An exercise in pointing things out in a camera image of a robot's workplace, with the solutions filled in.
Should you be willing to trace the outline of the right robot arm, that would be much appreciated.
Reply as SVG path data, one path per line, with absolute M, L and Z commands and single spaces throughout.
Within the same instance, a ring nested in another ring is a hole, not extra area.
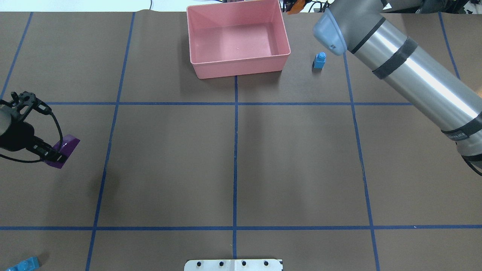
M 313 26 L 313 36 L 335 55 L 355 55 L 455 142 L 481 175 L 481 97 L 382 16 L 387 4 L 336 0 Z

